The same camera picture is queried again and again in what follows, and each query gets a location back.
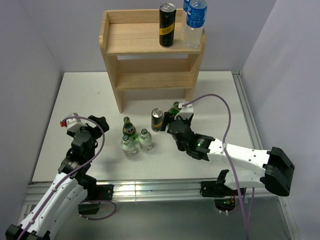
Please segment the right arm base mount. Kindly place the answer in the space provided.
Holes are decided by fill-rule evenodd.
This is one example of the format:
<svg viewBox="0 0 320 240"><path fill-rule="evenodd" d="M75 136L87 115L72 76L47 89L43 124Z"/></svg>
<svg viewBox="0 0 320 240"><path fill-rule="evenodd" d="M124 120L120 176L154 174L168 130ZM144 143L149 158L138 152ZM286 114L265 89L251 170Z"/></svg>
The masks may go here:
<svg viewBox="0 0 320 240"><path fill-rule="evenodd" d="M200 195L204 198L214 198L215 207L220 211L232 211L236 208L237 190L232 190L222 183L214 181L200 182Z"/></svg>

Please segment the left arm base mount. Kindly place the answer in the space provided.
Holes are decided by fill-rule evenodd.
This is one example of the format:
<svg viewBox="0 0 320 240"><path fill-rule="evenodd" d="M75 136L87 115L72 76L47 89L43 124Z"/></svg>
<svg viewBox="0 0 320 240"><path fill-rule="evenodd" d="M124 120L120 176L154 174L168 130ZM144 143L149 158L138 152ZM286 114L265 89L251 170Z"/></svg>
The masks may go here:
<svg viewBox="0 0 320 240"><path fill-rule="evenodd" d="M84 202L78 205L78 213L85 216L96 215L104 201L112 200L113 193L113 184L97 184Z"/></svg>

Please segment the black can yellow label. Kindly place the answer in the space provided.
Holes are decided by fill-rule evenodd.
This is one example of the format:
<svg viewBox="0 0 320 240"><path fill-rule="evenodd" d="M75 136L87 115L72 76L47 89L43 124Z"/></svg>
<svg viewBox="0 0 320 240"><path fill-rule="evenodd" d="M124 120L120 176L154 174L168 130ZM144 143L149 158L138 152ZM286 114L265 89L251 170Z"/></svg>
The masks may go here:
<svg viewBox="0 0 320 240"><path fill-rule="evenodd" d="M159 44L169 48L174 43L177 9L172 3L163 3L159 8Z"/></svg>

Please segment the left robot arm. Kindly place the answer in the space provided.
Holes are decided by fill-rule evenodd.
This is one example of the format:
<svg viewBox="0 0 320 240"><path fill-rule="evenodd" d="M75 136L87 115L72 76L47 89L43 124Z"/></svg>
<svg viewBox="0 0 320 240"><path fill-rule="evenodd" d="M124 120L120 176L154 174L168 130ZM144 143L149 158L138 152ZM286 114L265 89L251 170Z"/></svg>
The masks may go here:
<svg viewBox="0 0 320 240"><path fill-rule="evenodd" d="M68 208L91 200L98 193L97 180L87 175L87 171L104 147L97 140L106 140L105 133L110 129L106 118L72 113L60 121L60 126L72 137L71 147L33 211L20 224L8 227L5 232L8 240L53 239Z"/></svg>

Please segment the green bottle yellow label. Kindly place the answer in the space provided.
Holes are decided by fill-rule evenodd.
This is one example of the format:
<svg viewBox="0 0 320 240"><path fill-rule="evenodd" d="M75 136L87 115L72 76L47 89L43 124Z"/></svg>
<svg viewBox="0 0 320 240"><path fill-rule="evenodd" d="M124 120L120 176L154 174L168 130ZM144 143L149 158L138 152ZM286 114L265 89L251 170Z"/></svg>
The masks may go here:
<svg viewBox="0 0 320 240"><path fill-rule="evenodd" d="M179 109L179 104L180 102L175 101L172 105L172 107L169 109L169 113L172 115L176 115L177 113L179 113L180 109Z"/></svg>

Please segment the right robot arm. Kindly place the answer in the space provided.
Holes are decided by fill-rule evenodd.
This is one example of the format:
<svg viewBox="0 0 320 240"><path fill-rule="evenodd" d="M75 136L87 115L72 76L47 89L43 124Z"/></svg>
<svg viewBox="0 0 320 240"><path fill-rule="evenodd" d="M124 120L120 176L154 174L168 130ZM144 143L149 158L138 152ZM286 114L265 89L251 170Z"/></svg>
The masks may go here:
<svg viewBox="0 0 320 240"><path fill-rule="evenodd" d="M193 159L240 168L237 173L222 169L216 180L201 182L203 197L238 196L250 188L265 188L274 195L289 196L295 165L281 148L257 150L232 144L223 146L217 138L193 132L191 121L191 118L182 119L165 112L161 130L173 137L179 151Z"/></svg>

